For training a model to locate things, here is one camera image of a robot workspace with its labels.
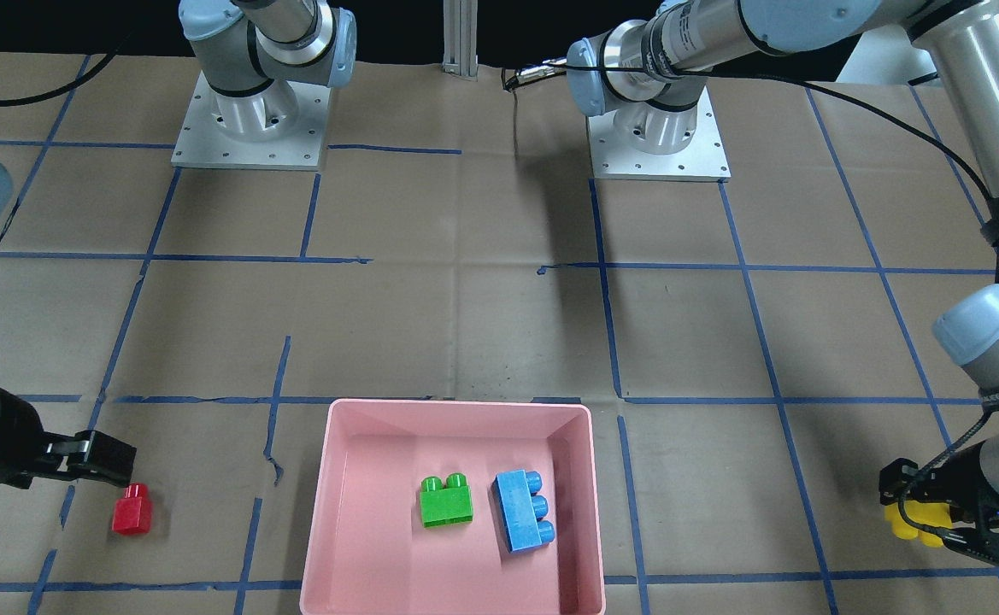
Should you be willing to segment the yellow toy block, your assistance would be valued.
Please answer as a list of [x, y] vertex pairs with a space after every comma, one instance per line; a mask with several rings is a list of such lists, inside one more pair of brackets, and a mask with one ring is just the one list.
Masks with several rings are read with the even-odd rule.
[[[907, 500], [905, 513], [910, 520], [936, 528], [952, 529], [951, 507], [947, 503], [922, 503]], [[918, 541], [927, 548], [943, 548], [942, 538], [929, 532], [922, 532], [906, 522], [899, 512], [897, 503], [884, 506], [884, 518], [894, 537], [904, 541]]]

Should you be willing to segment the red toy block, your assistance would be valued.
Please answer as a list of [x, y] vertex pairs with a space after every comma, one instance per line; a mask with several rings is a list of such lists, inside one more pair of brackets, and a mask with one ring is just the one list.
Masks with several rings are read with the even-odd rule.
[[154, 522], [154, 502], [149, 487], [144, 483], [127, 485], [113, 509], [111, 530], [119, 535], [143, 535], [150, 532]]

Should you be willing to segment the green toy block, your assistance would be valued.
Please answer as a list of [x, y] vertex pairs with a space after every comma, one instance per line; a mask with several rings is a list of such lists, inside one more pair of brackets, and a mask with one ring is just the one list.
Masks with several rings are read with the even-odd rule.
[[425, 477], [420, 482], [420, 521], [424, 528], [469, 523], [474, 518], [472, 493], [464, 472], [445, 479]]

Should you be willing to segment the blue toy block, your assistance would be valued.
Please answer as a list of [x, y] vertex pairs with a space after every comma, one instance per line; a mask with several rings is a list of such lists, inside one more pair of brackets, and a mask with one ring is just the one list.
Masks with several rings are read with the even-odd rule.
[[498, 472], [494, 478], [502, 536], [512, 554], [543, 548], [556, 540], [543, 486], [541, 472], [532, 470]]

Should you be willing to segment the pink plastic box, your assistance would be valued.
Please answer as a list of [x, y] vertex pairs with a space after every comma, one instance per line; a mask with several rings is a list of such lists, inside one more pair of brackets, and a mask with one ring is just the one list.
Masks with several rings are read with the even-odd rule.
[[303, 614], [602, 614], [591, 413], [338, 400]]

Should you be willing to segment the aluminium frame post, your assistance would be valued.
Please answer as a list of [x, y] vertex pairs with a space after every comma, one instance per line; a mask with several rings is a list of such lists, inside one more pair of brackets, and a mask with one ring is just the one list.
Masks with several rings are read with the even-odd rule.
[[444, 73], [461, 80], [477, 80], [477, 27], [479, 1], [447, 0], [442, 3], [442, 39]]

